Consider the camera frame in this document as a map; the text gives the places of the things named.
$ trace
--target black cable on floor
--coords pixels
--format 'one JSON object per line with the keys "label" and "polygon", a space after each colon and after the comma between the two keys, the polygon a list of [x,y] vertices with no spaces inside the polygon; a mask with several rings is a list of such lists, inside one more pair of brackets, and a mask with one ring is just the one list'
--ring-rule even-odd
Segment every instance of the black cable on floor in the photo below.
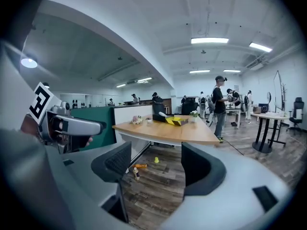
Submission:
{"label": "black cable on floor", "polygon": [[227,141],[227,140],[224,140],[224,141],[226,141],[230,146],[232,146],[234,149],[236,149],[239,153],[241,153],[244,156],[244,154],[242,152],[240,152],[237,148],[235,148],[233,145],[231,145],[229,141]]}

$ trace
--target white partition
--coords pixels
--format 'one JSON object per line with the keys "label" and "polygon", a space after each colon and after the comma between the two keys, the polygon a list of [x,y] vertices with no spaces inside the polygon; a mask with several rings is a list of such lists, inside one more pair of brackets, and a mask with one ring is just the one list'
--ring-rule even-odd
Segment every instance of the white partition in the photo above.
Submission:
{"label": "white partition", "polygon": [[[132,105],[127,107],[114,108],[115,124],[130,122],[133,116],[146,116],[153,114],[153,106],[151,105]],[[133,160],[150,142],[126,135],[121,135],[115,130],[116,141],[131,141],[131,160]]]}

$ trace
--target black t-shirt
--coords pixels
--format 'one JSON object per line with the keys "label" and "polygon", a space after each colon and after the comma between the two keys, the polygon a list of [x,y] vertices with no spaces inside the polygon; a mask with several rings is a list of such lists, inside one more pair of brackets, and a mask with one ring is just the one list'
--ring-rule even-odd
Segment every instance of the black t-shirt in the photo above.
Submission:
{"label": "black t-shirt", "polygon": [[213,90],[213,103],[215,103],[215,113],[224,113],[226,111],[225,103],[224,102],[218,102],[218,100],[221,100],[223,98],[222,92],[220,88],[215,88]]}
{"label": "black t-shirt", "polygon": [[[239,93],[234,91],[234,92],[232,93],[232,96],[233,96],[233,97],[236,97],[236,98],[239,98]],[[238,105],[240,105],[240,104],[241,104],[241,102],[236,102],[236,103],[235,103],[235,106],[238,106]]]}

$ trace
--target round ceiling lamp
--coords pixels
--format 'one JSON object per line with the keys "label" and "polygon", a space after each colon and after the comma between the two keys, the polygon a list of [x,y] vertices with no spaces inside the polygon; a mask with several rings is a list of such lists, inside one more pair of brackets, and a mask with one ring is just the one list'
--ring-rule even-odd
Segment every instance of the round ceiling lamp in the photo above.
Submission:
{"label": "round ceiling lamp", "polygon": [[47,82],[44,82],[43,85],[44,85],[47,89],[50,88],[50,86],[49,86],[49,84],[48,84]]}
{"label": "round ceiling lamp", "polygon": [[21,64],[24,66],[24,67],[28,67],[28,68],[35,68],[37,67],[37,62],[33,59],[30,59],[30,58],[24,58],[21,60]]}

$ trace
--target wooden tabletop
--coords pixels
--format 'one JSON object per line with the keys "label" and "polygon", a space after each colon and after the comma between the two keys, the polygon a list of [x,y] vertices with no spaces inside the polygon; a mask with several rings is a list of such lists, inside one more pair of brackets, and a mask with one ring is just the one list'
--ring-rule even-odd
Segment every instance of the wooden tabletop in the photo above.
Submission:
{"label": "wooden tabletop", "polygon": [[[188,115],[175,115],[176,117],[190,118]],[[183,126],[175,126],[158,121],[147,123],[145,120],[152,115],[143,116],[143,123],[134,125],[122,123],[112,127],[118,131],[141,135],[147,138],[165,139],[174,142],[192,142],[202,145],[219,145],[218,138],[208,126],[198,117],[196,123],[188,122]]]}
{"label": "wooden tabletop", "polygon": [[255,117],[260,117],[260,118],[266,118],[266,119],[274,119],[274,120],[286,120],[289,119],[289,117],[285,116],[285,117],[281,117],[279,115],[279,113],[260,113],[260,114],[255,114],[253,112],[250,113],[252,116]]}

